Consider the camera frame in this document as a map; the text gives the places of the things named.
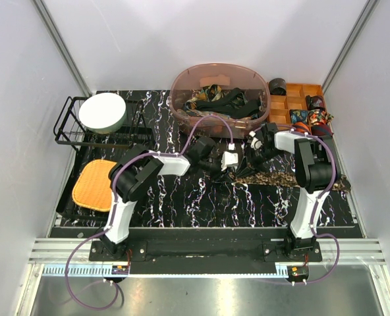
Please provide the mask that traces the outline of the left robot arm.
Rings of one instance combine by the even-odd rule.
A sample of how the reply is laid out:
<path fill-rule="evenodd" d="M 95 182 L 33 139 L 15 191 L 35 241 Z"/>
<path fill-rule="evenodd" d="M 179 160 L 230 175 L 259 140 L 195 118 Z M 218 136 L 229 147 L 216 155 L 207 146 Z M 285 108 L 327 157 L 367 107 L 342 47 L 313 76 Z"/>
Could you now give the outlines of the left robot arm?
<path fill-rule="evenodd" d="M 125 256 L 134 208 L 159 176 L 184 176 L 200 169 L 219 171 L 220 163 L 211 156 L 215 146 L 213 139 L 202 136 L 183 153 L 150 151 L 140 144 L 128 150 L 108 174 L 111 209 L 100 236 L 104 254 L 114 261 Z"/>

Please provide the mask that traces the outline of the brown floral patterned tie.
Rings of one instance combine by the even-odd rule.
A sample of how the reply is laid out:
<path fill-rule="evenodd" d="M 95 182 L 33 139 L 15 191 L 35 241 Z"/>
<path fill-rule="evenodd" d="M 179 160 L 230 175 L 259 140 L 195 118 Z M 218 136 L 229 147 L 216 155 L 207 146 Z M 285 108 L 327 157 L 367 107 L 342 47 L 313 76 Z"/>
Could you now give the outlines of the brown floral patterned tie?
<path fill-rule="evenodd" d="M 264 186 L 282 186 L 299 188 L 293 172 L 259 172 L 250 176 L 236 177 L 235 173 L 230 172 L 222 174 L 213 179 L 216 183 L 239 183 L 239 184 L 257 184 Z M 350 192 L 351 184 L 345 175 L 341 175 L 333 187 L 333 191 Z"/>

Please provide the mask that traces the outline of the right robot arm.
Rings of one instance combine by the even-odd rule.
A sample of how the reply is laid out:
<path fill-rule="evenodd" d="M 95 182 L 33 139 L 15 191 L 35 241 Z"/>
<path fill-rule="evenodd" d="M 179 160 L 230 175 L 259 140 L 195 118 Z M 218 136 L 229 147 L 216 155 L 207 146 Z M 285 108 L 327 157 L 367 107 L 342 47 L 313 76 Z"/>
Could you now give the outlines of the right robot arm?
<path fill-rule="evenodd" d="M 294 177 L 300 186 L 300 196 L 281 252 L 287 259 L 298 261 L 315 249 L 318 219 L 339 178 L 339 163 L 331 134 L 315 136 L 299 124 L 280 131 L 275 123 L 266 123 L 249 132 L 237 176 L 242 178 L 260 171 L 266 161 L 284 152 L 294 155 Z"/>

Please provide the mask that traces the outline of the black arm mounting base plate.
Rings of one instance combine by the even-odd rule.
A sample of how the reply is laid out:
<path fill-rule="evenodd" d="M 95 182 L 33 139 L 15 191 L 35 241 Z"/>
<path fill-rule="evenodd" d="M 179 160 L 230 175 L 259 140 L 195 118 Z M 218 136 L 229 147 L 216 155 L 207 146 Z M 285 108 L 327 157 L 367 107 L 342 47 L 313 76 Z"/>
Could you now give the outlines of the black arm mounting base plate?
<path fill-rule="evenodd" d="M 90 261 L 136 262 L 157 257 L 247 257 L 268 262 L 318 263 L 316 238 L 297 241 L 287 228 L 131 228 L 116 246 L 101 237 L 90 246 Z"/>

